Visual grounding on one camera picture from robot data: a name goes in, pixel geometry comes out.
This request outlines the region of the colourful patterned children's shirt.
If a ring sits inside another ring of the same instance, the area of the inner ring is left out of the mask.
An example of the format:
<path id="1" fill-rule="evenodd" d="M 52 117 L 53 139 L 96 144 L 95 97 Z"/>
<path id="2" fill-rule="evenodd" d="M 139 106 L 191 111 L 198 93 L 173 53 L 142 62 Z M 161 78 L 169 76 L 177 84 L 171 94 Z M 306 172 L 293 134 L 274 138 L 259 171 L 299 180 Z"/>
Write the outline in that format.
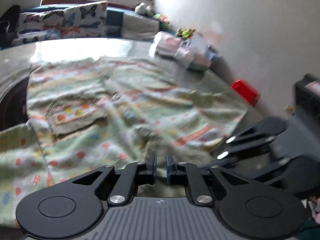
<path id="1" fill-rule="evenodd" d="M 179 86 L 149 60 L 92 58 L 31 67 L 24 124 L 1 132 L 1 225 L 16 227 L 23 197 L 111 164 L 157 154 L 205 164 L 247 106 L 232 92 Z"/>

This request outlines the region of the red plastic stool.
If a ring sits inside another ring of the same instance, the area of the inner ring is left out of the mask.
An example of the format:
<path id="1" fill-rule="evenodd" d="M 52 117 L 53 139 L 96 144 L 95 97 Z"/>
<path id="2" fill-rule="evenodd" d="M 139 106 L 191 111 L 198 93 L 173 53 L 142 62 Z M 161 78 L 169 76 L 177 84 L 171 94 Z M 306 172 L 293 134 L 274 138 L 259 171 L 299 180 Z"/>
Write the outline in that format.
<path id="1" fill-rule="evenodd" d="M 236 91 L 251 106 L 255 106 L 260 99 L 260 93 L 245 80 L 234 81 L 231 89 Z"/>

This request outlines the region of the round black induction cooktop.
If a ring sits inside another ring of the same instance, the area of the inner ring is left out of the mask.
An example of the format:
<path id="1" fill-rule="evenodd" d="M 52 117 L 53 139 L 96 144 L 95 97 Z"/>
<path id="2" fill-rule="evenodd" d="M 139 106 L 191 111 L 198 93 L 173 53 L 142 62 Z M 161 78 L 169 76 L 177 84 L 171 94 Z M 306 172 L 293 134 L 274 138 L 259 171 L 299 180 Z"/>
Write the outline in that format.
<path id="1" fill-rule="evenodd" d="M 15 81 L 1 90 L 1 131 L 24 124 L 26 114 L 28 77 Z"/>

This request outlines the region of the yellow green plush toy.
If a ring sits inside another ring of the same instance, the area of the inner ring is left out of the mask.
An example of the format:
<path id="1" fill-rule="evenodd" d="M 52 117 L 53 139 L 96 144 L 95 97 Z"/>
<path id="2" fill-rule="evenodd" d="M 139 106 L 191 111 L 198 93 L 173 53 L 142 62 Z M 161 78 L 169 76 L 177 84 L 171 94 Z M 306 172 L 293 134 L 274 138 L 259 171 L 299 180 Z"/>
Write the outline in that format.
<path id="1" fill-rule="evenodd" d="M 189 28 L 189 29 L 179 28 L 179 29 L 177 29 L 175 36 L 183 38 L 183 39 L 188 39 L 193 36 L 195 31 L 196 31 L 196 29 L 193 29 L 193 28 Z"/>

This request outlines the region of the pink wrapped tissue pack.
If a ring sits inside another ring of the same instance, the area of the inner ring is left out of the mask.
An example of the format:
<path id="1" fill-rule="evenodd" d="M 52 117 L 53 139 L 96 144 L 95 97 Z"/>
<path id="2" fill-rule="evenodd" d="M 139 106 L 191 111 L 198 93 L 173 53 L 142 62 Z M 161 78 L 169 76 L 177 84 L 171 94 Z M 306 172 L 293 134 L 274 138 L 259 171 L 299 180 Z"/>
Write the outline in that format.
<path id="1" fill-rule="evenodd" d="M 159 56 L 173 58 L 183 42 L 180 37 L 160 31 L 154 36 L 150 49 Z"/>

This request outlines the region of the grey striped cushion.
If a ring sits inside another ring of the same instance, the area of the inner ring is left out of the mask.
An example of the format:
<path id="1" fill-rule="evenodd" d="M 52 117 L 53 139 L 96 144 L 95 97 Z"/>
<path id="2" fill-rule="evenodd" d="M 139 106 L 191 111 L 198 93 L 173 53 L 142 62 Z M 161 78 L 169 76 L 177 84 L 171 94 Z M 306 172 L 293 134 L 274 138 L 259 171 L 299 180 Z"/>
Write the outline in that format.
<path id="1" fill-rule="evenodd" d="M 121 37 L 129 40 L 152 41 L 159 32 L 159 21 L 137 14 L 123 15 Z"/>

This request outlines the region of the white plush toy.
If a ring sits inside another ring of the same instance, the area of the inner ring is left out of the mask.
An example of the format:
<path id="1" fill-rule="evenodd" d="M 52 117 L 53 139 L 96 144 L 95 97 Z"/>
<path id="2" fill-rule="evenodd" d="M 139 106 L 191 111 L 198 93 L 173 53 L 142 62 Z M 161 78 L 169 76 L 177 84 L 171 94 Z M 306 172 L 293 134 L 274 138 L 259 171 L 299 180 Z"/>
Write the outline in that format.
<path id="1" fill-rule="evenodd" d="M 140 16 L 153 17 L 155 16 L 155 11 L 152 5 L 147 5 L 142 2 L 135 7 L 135 13 Z"/>

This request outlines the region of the low butterfly print pillow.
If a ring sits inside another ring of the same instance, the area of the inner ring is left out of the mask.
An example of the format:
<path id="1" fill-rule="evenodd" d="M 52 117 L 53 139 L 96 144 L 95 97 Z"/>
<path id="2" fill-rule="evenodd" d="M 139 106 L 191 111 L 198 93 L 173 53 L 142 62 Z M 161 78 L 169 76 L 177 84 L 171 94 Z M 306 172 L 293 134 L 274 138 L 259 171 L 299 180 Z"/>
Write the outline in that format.
<path id="1" fill-rule="evenodd" d="M 61 39 L 63 18 L 63 10 L 21 13 L 11 46 Z"/>

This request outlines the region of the large butterfly print pillow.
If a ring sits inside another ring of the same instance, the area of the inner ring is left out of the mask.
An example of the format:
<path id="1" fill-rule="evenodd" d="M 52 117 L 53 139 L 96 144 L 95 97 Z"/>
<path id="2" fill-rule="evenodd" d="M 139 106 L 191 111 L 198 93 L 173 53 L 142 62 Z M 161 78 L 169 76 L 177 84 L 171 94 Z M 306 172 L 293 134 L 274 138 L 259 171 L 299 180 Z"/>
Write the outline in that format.
<path id="1" fill-rule="evenodd" d="M 106 1 L 87 3 L 63 10 L 62 38 L 106 37 Z"/>

